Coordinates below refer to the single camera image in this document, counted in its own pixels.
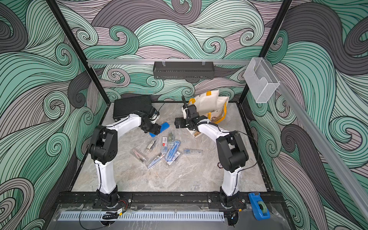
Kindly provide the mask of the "clear case pink compass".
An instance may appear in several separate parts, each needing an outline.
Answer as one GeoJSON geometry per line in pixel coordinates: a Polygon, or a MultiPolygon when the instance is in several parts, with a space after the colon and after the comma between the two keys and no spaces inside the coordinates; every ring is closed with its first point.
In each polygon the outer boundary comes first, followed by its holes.
{"type": "Polygon", "coordinates": [[[132,153],[142,163],[145,163],[147,161],[146,156],[143,153],[141,153],[139,150],[132,149],[132,153]]]}

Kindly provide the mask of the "white canvas bag yellow handles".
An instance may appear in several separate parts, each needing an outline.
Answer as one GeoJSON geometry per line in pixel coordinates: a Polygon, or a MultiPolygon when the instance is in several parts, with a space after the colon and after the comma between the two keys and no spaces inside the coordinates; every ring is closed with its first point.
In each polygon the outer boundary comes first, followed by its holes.
{"type": "Polygon", "coordinates": [[[195,105],[200,116],[205,116],[212,123],[219,124],[227,115],[228,102],[228,96],[220,96],[219,90],[214,90],[191,98],[189,105],[195,105]]]}

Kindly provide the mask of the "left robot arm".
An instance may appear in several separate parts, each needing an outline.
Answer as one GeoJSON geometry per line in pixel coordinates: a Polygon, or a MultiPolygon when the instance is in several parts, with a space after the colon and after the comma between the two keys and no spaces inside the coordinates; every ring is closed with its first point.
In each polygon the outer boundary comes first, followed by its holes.
{"type": "Polygon", "coordinates": [[[115,207],[119,200],[113,165],[118,152],[118,139],[137,127],[145,133],[160,134],[161,126],[156,123],[159,116],[160,112],[150,106],[147,112],[134,111],[113,124],[98,125],[94,129],[87,152],[91,155],[97,171],[97,195],[108,208],[115,207]]]}

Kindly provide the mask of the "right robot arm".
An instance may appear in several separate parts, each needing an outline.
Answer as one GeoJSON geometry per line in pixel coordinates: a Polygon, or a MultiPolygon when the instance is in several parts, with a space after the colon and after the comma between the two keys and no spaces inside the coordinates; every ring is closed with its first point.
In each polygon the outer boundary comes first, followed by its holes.
{"type": "Polygon", "coordinates": [[[227,131],[201,116],[195,105],[182,107],[183,117],[175,119],[176,128],[187,128],[206,135],[216,143],[219,162],[224,169],[220,187],[220,201],[224,207],[231,207],[239,197],[239,174],[249,160],[245,144],[238,131],[227,131]]]}

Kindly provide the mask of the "clear case green label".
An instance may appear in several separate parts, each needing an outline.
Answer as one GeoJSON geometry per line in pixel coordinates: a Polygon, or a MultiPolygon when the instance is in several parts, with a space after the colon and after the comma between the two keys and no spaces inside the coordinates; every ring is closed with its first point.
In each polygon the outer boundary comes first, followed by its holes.
{"type": "Polygon", "coordinates": [[[174,136],[174,134],[172,132],[170,132],[168,134],[168,142],[167,142],[168,146],[173,146],[174,145],[174,141],[175,141],[175,136],[174,136]]]}

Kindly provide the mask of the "small clear case silver compass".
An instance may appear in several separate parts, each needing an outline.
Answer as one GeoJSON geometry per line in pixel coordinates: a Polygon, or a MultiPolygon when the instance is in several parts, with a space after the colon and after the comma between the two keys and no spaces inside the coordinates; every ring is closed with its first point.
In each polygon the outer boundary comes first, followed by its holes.
{"type": "Polygon", "coordinates": [[[147,148],[146,148],[146,149],[147,149],[148,151],[153,150],[153,148],[154,148],[155,144],[156,144],[156,140],[152,140],[152,141],[148,144],[148,146],[147,146],[147,148]]]}

